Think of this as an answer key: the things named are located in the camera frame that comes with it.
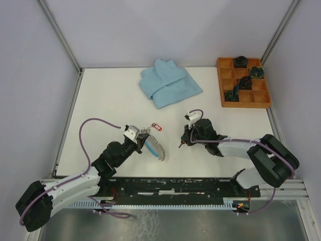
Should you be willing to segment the metal key organizer plate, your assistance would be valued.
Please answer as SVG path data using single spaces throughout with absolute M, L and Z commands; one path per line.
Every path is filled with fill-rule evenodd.
M 144 145 L 156 158 L 158 158 L 160 161 L 164 161 L 166 158 L 165 150 L 159 141 L 151 134 L 151 130 L 149 128 L 143 128 L 140 130 L 140 132 L 142 134 L 149 134 Z

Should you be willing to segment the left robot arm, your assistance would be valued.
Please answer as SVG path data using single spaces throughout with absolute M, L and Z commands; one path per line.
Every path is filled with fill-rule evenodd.
M 36 231 L 69 204 L 96 194 L 107 195 L 111 190 L 108 180 L 116 173 L 116 168 L 134 152 L 140 154 L 148 136 L 138 134 L 134 141 L 125 137 L 123 143 L 109 143 L 90 168 L 79 174 L 50 184 L 41 181 L 30 184 L 15 205 L 20 215 L 20 225 L 28 232 Z

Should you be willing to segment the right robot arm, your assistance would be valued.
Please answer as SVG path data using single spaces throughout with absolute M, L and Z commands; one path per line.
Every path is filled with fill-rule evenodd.
M 258 139 L 234 139 L 218 134 L 209 119 L 185 115 L 181 144 L 201 144 L 209 154 L 218 157 L 237 157 L 250 160 L 254 167 L 234 175 L 230 190 L 242 196 L 249 188 L 261 184 L 280 187 L 295 175 L 299 160 L 275 136 L 266 134 Z

